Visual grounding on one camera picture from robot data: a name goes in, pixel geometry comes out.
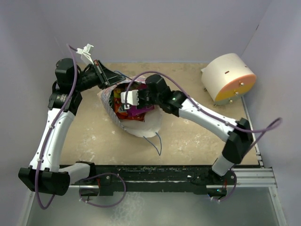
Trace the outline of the magenta snack packet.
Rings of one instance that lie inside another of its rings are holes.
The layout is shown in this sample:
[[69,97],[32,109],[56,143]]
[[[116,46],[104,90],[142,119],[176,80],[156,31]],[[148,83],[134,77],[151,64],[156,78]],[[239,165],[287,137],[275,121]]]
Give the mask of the magenta snack packet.
[[127,114],[129,117],[134,117],[154,109],[155,107],[153,105],[144,106],[142,108],[138,108],[138,106],[131,106],[129,109],[127,109]]

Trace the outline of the blue checkered paper bag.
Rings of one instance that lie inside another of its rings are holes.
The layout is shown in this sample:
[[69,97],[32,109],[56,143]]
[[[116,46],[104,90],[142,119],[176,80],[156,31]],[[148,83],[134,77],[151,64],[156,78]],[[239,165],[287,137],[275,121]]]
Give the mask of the blue checkered paper bag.
[[149,140],[151,137],[157,136],[159,138],[160,148],[155,148],[158,155],[162,154],[162,139],[159,135],[159,131],[162,125],[162,113],[159,107],[154,106],[155,109],[145,113],[144,122],[142,121],[134,121],[134,120],[120,120],[118,119],[116,112],[113,107],[113,90],[115,88],[127,88],[127,85],[130,83],[130,77],[121,73],[120,71],[116,71],[116,73],[120,73],[126,77],[126,79],[112,87],[109,87],[100,93],[98,93],[98,97],[100,98],[108,116],[111,121],[120,127],[122,130],[127,133],[134,135],[136,137],[143,137],[147,142],[149,142],[153,147],[155,145]]

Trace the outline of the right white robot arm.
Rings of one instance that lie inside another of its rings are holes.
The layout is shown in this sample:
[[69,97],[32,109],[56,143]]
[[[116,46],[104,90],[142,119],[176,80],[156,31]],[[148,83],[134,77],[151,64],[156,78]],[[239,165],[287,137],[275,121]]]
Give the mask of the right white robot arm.
[[153,74],[146,79],[146,88],[138,92],[142,106],[157,105],[165,113],[192,121],[214,133],[225,146],[209,172],[209,179],[220,184],[234,165],[240,164],[251,149],[253,136],[247,119],[235,120],[203,107],[182,90],[171,90],[164,78]]

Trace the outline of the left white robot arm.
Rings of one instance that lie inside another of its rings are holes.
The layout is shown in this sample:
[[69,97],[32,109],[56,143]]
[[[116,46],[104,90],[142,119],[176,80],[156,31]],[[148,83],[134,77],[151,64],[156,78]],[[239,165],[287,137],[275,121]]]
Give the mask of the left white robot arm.
[[56,63],[55,76],[41,142],[29,166],[21,168],[18,177],[33,192],[62,196],[69,185],[80,180],[91,185],[97,178],[96,166],[91,162],[60,167],[66,135],[82,101],[81,92],[93,87],[106,89],[125,77],[107,69],[99,60],[81,70],[71,58]]

